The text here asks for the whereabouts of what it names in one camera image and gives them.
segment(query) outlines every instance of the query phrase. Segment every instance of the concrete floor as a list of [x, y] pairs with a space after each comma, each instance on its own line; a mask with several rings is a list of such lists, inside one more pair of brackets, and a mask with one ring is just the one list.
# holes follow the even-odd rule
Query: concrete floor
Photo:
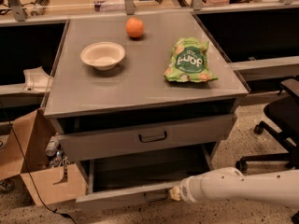
[[[243, 155], [280, 152], [283, 149], [267, 133], [253, 133], [254, 126], [267, 119], [263, 114], [266, 103], [277, 99], [276, 94], [264, 94], [246, 98], [236, 110], [238, 120], [225, 141], [221, 141], [212, 161], [214, 168], [234, 167]], [[283, 163], [249, 164], [246, 175], [284, 170]], [[13, 177], [16, 188], [0, 195], [0, 223], [74, 223], [71, 219], [53, 214], [44, 207], [37, 207], [19, 177]], [[287, 207], [252, 201], [201, 202], [187, 204], [166, 200], [157, 203], [128, 206], [116, 210], [86, 213], [78, 209], [75, 201], [49, 206], [59, 213], [69, 214], [76, 223], [124, 224], [124, 223], [197, 223], [197, 224], [251, 224], [292, 223], [291, 217], [298, 211]]]

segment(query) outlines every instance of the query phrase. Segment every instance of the black chair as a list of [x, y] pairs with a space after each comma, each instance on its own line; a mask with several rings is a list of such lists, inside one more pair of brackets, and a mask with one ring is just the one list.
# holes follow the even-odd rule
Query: black chair
[[[280, 128], [281, 132], [276, 132], [264, 121], [255, 126], [254, 132], [261, 134], [263, 130], [267, 130], [287, 152], [244, 156], [235, 164], [241, 172], [247, 171], [248, 161], [287, 161], [288, 168], [299, 168], [299, 81], [287, 79], [280, 83], [280, 87], [280, 92], [284, 90], [289, 96], [268, 104], [263, 112]], [[292, 222], [299, 224], [299, 212], [292, 217]]]

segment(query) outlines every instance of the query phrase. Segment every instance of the snack bag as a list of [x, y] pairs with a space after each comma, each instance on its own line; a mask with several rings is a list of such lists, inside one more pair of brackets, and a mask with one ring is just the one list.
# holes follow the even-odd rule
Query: snack bag
[[208, 41], [200, 43], [194, 37], [180, 38], [172, 48], [171, 63], [164, 72], [168, 81], [207, 82], [218, 79], [207, 69]]

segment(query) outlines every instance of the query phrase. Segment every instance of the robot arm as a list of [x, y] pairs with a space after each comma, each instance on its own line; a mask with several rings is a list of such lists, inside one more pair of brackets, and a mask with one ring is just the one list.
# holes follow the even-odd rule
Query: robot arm
[[298, 183], [299, 170], [243, 175], [235, 168], [222, 168], [185, 178], [170, 194], [186, 203], [245, 199], [298, 209]]

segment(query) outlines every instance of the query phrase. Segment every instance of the white bowl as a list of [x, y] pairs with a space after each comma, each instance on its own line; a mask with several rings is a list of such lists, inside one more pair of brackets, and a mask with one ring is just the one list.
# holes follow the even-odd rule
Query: white bowl
[[81, 52], [81, 60], [95, 69], [112, 69], [124, 58], [124, 48], [113, 42], [94, 43]]

